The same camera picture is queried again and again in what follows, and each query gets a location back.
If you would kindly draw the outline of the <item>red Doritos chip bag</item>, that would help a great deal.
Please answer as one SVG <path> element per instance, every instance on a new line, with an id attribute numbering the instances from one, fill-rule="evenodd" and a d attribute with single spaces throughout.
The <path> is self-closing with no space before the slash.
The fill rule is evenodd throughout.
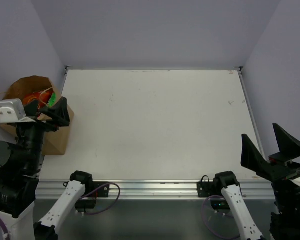
<path id="1" fill-rule="evenodd" d="M 29 93 L 23 98 L 22 104 L 26 105 L 34 100 L 38 100 L 39 105 L 44 106 L 45 104 L 48 103 L 52 94 L 53 94 L 53 90 L 51 90 L 51 89 L 47 90 L 47 91 L 42 90 L 42 91 L 36 91 L 33 93 Z"/>

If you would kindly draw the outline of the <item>brown paper bag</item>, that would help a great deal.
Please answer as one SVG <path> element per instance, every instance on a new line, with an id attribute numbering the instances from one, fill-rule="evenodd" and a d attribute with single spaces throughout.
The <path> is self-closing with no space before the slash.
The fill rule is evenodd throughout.
<path id="1" fill-rule="evenodd" d="M 47 77 L 43 76 L 29 76 L 24 77 L 14 82 L 7 92 L 4 93 L 4 99 L 20 99 L 21 102 L 27 94 L 37 91 L 53 90 L 56 93 L 56 100 L 58 101 L 61 94 L 57 88 Z M 45 105 L 40 105 L 38 102 L 38 109 L 43 108 Z M 40 115 L 39 120 L 48 120 L 46 115 Z M 56 132 L 45 133 L 43 138 L 42 154 L 45 155 L 64 155 L 67 149 L 69 134 L 71 127 L 66 126 L 60 128 Z"/>

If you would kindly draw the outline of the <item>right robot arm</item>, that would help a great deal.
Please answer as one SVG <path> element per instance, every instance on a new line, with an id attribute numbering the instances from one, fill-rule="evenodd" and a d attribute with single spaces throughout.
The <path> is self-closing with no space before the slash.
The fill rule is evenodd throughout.
<path id="1" fill-rule="evenodd" d="M 241 166 L 270 181 L 278 213 L 271 213 L 270 236 L 273 240 L 300 240 L 300 141 L 279 124 L 273 123 L 279 151 L 265 160 L 247 134 L 241 136 Z M 212 185 L 217 196 L 223 196 L 232 211 L 240 238 L 263 240 L 244 200 L 233 172 L 215 175 Z"/>

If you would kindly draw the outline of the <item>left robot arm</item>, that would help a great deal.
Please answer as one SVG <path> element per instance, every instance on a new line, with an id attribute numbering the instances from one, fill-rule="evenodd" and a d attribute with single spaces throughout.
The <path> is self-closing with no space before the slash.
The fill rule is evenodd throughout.
<path id="1" fill-rule="evenodd" d="M 34 100 L 0 101 L 0 124 L 16 129 L 15 144 L 0 141 L 0 227 L 5 240 L 56 240 L 71 209 L 93 193 L 91 174 L 76 171 L 55 205 L 38 222 L 33 221 L 38 174 L 45 134 L 70 125 L 67 99 L 39 108 Z"/>

